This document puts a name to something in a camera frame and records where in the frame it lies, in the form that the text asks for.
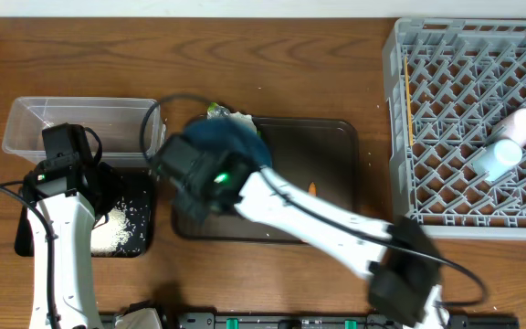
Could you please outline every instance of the black base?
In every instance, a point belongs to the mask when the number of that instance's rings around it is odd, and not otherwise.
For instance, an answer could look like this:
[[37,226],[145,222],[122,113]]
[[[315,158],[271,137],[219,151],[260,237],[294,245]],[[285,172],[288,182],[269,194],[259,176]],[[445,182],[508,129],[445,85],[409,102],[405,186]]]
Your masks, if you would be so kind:
[[[402,329],[403,326],[380,314],[367,316],[253,315],[184,313],[177,316],[180,329]],[[448,329],[519,329],[511,316],[451,315]]]
[[[135,224],[136,227],[133,231],[133,236],[129,238],[125,245],[121,246],[122,251],[117,251],[112,255],[93,255],[93,257],[133,258],[145,253],[152,243],[153,213],[156,200],[155,183],[147,174],[147,169],[119,169],[118,171],[121,172],[122,180],[127,186],[123,199],[119,200],[119,204],[125,203],[127,207],[133,207],[137,210],[126,213],[127,219],[132,224]],[[19,256],[34,257],[32,229],[27,221],[25,208],[22,208],[19,224],[17,225],[14,250]]]

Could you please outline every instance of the gray plastic dish rack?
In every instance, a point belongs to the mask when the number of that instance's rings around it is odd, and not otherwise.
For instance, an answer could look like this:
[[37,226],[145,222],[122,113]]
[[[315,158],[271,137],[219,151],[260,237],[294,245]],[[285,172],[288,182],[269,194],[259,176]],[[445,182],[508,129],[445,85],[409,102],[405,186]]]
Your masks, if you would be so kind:
[[471,167],[492,126],[526,107],[526,21],[402,18],[383,63],[394,213],[437,238],[526,240],[526,145],[493,184]]

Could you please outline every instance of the wooden surface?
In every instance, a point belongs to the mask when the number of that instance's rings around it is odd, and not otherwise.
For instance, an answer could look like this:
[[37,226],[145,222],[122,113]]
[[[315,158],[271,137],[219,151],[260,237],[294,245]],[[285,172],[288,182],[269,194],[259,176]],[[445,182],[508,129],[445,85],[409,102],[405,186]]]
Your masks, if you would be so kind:
[[[190,91],[255,115],[337,118],[358,131],[359,208],[391,218],[390,126],[381,49],[393,19],[0,19],[0,182],[33,165],[1,142],[19,96],[160,98]],[[164,108],[170,131],[204,109]],[[170,226],[160,194],[150,251],[93,260],[102,311],[156,298],[171,308],[225,312],[363,313],[365,282],[308,247],[191,242]],[[13,250],[20,206],[0,195],[0,328],[26,327],[33,260]],[[439,241],[448,258],[489,285],[490,300],[469,313],[514,313],[526,328],[526,242]],[[444,271],[444,298],[478,291]]]

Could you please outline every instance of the scattered rice grains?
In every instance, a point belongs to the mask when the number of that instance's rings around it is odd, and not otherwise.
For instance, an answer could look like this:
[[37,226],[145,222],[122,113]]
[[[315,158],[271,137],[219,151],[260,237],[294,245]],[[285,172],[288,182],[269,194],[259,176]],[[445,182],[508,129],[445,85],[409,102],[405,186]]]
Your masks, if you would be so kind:
[[132,232],[127,231],[132,224],[124,210],[114,208],[109,213],[109,222],[103,222],[99,221],[90,237],[90,252],[95,256],[111,256],[133,236]]

